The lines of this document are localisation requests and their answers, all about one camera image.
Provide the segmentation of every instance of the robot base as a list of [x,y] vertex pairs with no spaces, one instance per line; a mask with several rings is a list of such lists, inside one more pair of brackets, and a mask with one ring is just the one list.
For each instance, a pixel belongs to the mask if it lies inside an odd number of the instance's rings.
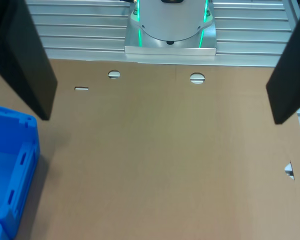
[[[213,18],[213,3],[209,4]],[[155,54],[155,55],[192,55],[215,56],[217,52],[217,36],[215,20],[209,27],[201,29],[194,36],[181,41],[162,41],[153,38],[128,19],[125,34],[124,51],[126,54]]]

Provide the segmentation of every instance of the brown cardboard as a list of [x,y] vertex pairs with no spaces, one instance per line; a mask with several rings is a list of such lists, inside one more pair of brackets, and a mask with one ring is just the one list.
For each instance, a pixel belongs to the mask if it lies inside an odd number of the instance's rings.
[[[17,240],[300,240],[300,127],[273,122],[271,68],[52,66]],[[34,114],[1,78],[0,105]]]

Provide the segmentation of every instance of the metal plate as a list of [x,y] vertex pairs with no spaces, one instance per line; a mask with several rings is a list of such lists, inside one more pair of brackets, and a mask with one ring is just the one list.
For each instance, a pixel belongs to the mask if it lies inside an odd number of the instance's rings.
[[122,40],[125,35],[129,3],[27,2],[46,53],[52,59],[274,67],[296,23],[290,14],[292,10],[281,0],[214,0],[216,41],[220,49],[217,48],[216,56],[126,55],[123,42],[114,40]]

